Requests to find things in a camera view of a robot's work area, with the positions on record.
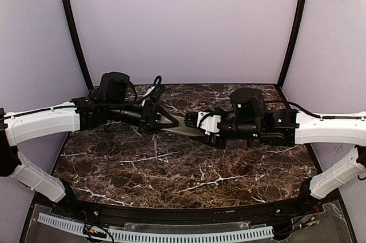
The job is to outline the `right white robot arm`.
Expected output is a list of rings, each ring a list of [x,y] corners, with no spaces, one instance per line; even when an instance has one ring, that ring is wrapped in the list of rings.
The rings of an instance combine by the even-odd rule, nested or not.
[[[273,146],[312,143],[353,144],[332,167],[303,183],[304,193],[317,200],[365,173],[365,113],[325,115],[299,105],[270,112],[259,89],[240,88],[229,96],[232,111],[199,113],[197,127],[215,140],[259,140]]]

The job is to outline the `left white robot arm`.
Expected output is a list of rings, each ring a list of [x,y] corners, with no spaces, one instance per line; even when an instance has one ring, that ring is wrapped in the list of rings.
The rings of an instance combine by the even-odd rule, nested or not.
[[[10,177],[50,201],[59,203],[73,199],[67,183],[44,172],[28,160],[18,145],[35,138],[63,132],[97,128],[110,121],[138,127],[139,133],[156,133],[176,128],[179,121],[158,105],[165,87],[156,76],[152,87],[141,98],[126,100],[128,90],[136,89],[127,74],[105,73],[99,86],[88,96],[42,109],[5,113],[1,111],[1,176]]]

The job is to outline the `white AC remote control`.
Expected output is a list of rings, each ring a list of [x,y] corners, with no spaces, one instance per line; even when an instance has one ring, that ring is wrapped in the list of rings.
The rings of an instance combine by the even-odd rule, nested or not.
[[[205,135],[202,131],[186,126],[184,123],[184,117],[177,115],[173,115],[173,117],[178,121],[178,126],[174,128],[165,128],[163,131],[181,136],[187,136],[190,139],[197,141],[202,141],[205,138]]]

